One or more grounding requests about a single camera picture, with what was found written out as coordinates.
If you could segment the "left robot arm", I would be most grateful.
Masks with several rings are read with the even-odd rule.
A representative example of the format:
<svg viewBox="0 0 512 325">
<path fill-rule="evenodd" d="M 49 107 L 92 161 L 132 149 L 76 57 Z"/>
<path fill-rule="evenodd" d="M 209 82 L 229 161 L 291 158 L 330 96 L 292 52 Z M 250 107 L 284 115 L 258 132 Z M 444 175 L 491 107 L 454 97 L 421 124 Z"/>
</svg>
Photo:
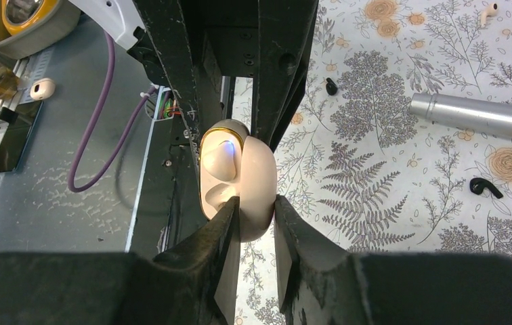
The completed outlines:
<svg viewBox="0 0 512 325">
<path fill-rule="evenodd" d="M 250 131 L 275 150 L 305 93 L 317 1 L 76 1 L 175 92 L 190 146 L 225 117 L 224 77 L 253 81 Z"/>
</svg>

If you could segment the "beige charging case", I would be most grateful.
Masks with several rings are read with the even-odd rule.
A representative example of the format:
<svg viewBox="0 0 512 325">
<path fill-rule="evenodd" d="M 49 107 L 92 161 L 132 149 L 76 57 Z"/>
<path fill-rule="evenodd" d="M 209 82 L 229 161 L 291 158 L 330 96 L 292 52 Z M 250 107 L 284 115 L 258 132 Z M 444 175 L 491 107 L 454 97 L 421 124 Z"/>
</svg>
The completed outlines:
<svg viewBox="0 0 512 325">
<path fill-rule="evenodd" d="M 250 135 L 244 123 L 225 119 L 203 135 L 199 159 L 203 147 L 219 140 L 236 144 L 238 175 L 230 182 L 205 182 L 199 176 L 202 211 L 211 220 L 231 197 L 239 197 L 240 241 L 255 241 L 268 230 L 274 214 L 278 184 L 274 154 L 266 143 Z"/>
</svg>

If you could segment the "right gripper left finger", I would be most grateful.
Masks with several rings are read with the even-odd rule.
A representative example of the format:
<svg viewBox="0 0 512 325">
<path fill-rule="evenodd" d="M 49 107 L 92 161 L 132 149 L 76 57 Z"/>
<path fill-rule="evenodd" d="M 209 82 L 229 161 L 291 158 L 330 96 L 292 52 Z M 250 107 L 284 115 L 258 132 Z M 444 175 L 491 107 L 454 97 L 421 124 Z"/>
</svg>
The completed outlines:
<svg viewBox="0 0 512 325">
<path fill-rule="evenodd" d="M 239 199 L 155 258 L 135 253 L 0 253 L 0 324 L 229 324 Z"/>
</svg>

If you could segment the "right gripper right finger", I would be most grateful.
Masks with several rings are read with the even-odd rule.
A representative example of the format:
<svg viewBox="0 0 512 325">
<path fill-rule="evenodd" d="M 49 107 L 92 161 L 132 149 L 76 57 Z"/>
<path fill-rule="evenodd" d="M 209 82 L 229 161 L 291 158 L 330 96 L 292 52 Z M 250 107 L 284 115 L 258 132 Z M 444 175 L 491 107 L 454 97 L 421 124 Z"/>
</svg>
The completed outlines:
<svg viewBox="0 0 512 325">
<path fill-rule="evenodd" d="M 279 310 L 287 324 L 512 324 L 512 259 L 349 253 L 274 203 Z"/>
</svg>

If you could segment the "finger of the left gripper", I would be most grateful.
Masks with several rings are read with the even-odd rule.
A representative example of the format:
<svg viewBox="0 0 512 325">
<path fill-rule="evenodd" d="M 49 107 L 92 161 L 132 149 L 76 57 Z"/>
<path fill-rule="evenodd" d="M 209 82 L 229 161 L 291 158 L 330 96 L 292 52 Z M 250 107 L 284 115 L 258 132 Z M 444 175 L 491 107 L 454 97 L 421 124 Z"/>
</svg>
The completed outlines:
<svg viewBox="0 0 512 325">
<path fill-rule="evenodd" d="M 200 1 L 135 1 L 169 86 L 179 102 L 196 162 L 208 129 L 220 120 L 220 70 Z"/>
<path fill-rule="evenodd" d="M 303 97 L 317 1 L 258 2 L 251 134 L 275 150 Z"/>
</svg>

